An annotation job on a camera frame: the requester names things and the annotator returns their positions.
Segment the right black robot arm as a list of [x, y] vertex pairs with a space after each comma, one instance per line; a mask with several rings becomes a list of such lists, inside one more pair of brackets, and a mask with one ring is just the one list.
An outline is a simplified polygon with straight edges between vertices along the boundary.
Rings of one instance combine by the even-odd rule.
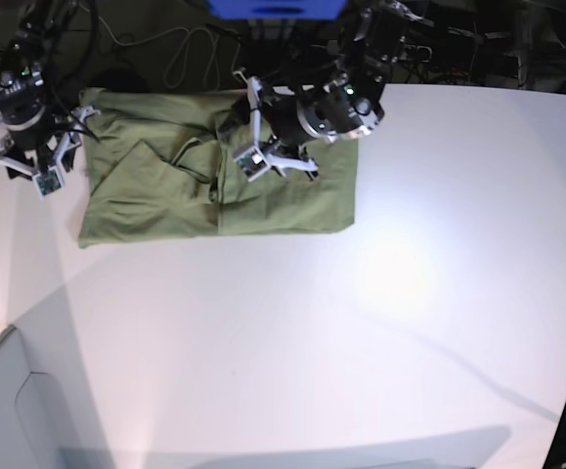
[[100, 111], [66, 104], [60, 89], [80, 73], [96, 43], [97, 4], [90, 1], [90, 37], [75, 69], [59, 77], [55, 55], [78, 13], [79, 1], [34, 1], [23, 11], [16, 35], [0, 52], [0, 167], [10, 179], [31, 182], [40, 198], [65, 187], [83, 138], [96, 135], [86, 120]]

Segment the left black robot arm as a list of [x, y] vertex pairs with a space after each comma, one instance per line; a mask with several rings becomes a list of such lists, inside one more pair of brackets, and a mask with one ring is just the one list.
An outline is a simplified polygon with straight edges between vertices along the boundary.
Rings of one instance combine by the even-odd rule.
[[310, 144], [370, 135], [408, 29], [425, 20], [420, 1], [214, 1], [211, 10], [252, 27], [271, 21], [278, 33], [241, 39], [265, 62], [235, 70], [245, 94], [218, 129], [223, 140], [246, 130], [232, 160], [248, 181], [289, 170], [316, 180]]

